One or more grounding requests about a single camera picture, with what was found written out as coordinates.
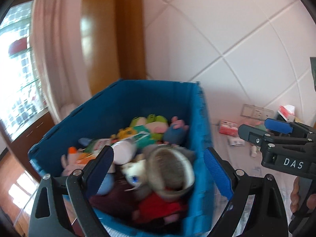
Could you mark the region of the right hand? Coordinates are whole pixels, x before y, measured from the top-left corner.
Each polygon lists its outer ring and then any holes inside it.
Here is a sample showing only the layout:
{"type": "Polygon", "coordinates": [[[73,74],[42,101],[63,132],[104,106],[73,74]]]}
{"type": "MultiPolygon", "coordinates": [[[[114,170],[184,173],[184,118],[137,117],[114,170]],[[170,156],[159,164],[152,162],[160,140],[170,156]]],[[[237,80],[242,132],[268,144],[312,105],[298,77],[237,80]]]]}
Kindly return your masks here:
{"type": "MultiPolygon", "coordinates": [[[[291,199],[291,205],[290,205],[290,210],[292,213],[295,213],[298,208],[299,208],[299,200],[300,196],[298,194],[299,192],[299,179],[300,177],[296,177],[296,179],[293,182],[293,190],[290,194],[290,199],[291,199]]],[[[316,195],[312,194],[309,196],[306,205],[309,209],[313,210],[315,209],[316,206],[316,195]]]]}

